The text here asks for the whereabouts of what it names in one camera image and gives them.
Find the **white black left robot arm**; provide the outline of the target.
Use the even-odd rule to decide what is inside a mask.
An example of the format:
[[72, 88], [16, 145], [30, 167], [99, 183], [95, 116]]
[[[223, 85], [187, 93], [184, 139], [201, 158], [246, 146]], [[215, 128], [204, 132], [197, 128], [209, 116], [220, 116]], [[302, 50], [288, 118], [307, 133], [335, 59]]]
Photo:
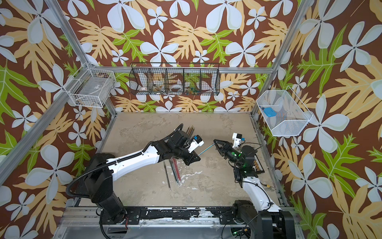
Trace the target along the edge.
[[100, 218], [113, 224], [127, 221], [127, 211], [113, 190], [114, 181], [144, 166], [176, 158], [189, 166], [200, 161], [195, 149], [204, 144], [199, 135], [188, 136], [180, 124], [171, 134], [150, 141], [141, 150], [113, 157], [110, 153], [97, 153], [86, 171], [73, 179], [66, 188], [72, 197], [88, 198], [101, 208]]

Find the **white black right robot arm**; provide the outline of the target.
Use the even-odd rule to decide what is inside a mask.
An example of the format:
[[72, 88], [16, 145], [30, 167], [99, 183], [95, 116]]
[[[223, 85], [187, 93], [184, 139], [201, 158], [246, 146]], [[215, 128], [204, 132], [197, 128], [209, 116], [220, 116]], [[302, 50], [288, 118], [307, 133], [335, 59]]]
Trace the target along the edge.
[[236, 239], [295, 239], [292, 214], [284, 211], [269, 196], [259, 179], [257, 149], [250, 145], [235, 148], [233, 143], [215, 139], [218, 153], [233, 167], [234, 181], [248, 194], [250, 201], [237, 200], [232, 206], [233, 218], [243, 224], [232, 229]]

